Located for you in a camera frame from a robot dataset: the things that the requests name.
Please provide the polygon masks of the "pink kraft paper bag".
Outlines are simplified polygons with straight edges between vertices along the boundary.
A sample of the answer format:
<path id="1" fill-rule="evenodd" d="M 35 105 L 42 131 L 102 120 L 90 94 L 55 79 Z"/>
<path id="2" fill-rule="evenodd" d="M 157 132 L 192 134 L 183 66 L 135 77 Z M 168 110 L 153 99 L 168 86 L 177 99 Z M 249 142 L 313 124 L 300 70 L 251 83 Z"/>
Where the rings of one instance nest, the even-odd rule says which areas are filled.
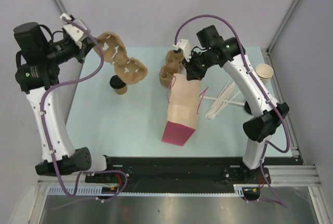
<path id="1" fill-rule="evenodd" d="M 187 80 L 186 75 L 175 73 L 167 92 L 168 110 L 162 142 L 183 146 L 195 133 L 202 97 L 207 88 L 200 80 Z"/>

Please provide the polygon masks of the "single brown pulp cup carrier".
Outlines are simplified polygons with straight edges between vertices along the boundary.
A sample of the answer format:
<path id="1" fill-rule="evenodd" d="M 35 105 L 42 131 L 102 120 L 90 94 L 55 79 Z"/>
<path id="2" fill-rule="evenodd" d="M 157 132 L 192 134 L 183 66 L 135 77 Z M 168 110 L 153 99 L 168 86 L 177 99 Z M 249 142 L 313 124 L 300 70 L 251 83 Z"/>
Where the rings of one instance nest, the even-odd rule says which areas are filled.
<path id="1" fill-rule="evenodd" d="M 97 42 L 97 47 L 103 48 L 104 44 L 108 46 L 106 50 L 102 50 L 104 62 L 113 65 L 115 74 L 123 82 L 134 85 L 147 76 L 148 69 L 138 59 L 128 57 L 119 35 L 114 32 L 104 32 L 97 37 Z M 97 47 L 94 47 L 94 50 L 100 55 Z"/>

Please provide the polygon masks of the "single brown paper cup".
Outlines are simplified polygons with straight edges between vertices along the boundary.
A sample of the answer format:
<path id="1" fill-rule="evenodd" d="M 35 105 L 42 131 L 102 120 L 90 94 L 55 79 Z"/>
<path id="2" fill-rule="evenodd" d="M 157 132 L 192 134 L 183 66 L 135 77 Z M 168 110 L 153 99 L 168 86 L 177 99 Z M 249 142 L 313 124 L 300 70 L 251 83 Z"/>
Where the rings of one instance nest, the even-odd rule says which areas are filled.
<path id="1" fill-rule="evenodd" d="M 127 93 L 127 85 L 126 84 L 122 84 L 116 88 L 114 88 L 114 91 L 116 92 L 116 94 L 118 95 L 124 95 Z"/>

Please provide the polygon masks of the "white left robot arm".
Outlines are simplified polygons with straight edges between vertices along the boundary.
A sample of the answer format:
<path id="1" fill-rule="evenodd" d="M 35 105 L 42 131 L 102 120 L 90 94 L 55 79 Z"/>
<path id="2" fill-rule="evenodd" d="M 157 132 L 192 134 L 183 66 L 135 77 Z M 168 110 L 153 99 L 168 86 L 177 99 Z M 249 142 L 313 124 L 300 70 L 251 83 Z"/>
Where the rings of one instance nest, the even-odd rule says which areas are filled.
<path id="1" fill-rule="evenodd" d="M 115 176 L 104 155 L 91 155 L 87 147 L 76 149 L 70 141 L 65 119 L 59 106 L 60 64 L 71 58 L 84 62 L 95 46 L 78 20 L 66 24 L 57 42 L 47 40 L 44 31 L 50 29 L 37 22 L 14 28 L 20 50 L 16 54 L 15 79 L 33 110 L 42 143 L 42 161 L 35 166 L 40 176 L 70 175 L 79 171 L 97 171 L 97 177 L 110 182 Z"/>

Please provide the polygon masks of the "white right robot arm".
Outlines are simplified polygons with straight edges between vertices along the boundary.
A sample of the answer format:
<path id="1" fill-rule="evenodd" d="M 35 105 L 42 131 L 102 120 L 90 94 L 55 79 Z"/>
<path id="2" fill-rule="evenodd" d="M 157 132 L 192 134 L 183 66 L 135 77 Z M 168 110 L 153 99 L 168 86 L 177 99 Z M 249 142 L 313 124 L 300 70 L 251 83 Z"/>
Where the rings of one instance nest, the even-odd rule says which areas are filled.
<path id="1" fill-rule="evenodd" d="M 279 103 L 269 94 L 250 66 L 238 37 L 224 40 L 216 27 L 211 25 L 199 31 L 197 38 L 202 46 L 199 52 L 191 47 L 187 39 L 179 40 L 174 45 L 174 51 L 182 52 L 189 81 L 203 79 L 208 68 L 218 65 L 233 79 L 246 99 L 253 117 L 242 126 L 248 141 L 240 177 L 244 182 L 252 183 L 258 178 L 257 168 L 264 161 L 265 143 L 283 123 L 289 106 Z"/>

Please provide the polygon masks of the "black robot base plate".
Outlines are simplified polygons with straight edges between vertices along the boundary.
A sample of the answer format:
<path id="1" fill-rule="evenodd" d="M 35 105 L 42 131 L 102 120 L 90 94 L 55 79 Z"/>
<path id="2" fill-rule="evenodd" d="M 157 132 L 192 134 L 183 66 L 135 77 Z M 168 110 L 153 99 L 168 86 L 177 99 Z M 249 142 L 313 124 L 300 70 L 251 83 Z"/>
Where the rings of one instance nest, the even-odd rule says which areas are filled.
<path id="1" fill-rule="evenodd" d="M 121 170 L 126 193 L 229 193 L 234 184 L 257 184 L 259 169 L 247 172 L 241 157 L 111 157 L 108 170 Z"/>

